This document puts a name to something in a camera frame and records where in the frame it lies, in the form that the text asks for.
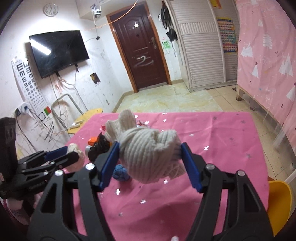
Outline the white gloved left hand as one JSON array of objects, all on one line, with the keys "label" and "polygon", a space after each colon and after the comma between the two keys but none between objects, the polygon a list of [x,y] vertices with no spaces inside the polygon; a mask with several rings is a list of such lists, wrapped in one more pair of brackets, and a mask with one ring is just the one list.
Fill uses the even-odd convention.
[{"label": "white gloved left hand", "polygon": [[36,209],[43,192],[40,192],[34,197],[26,200],[16,200],[14,198],[8,198],[3,201],[6,211],[15,219],[18,223],[28,226],[31,222],[31,216]]}]

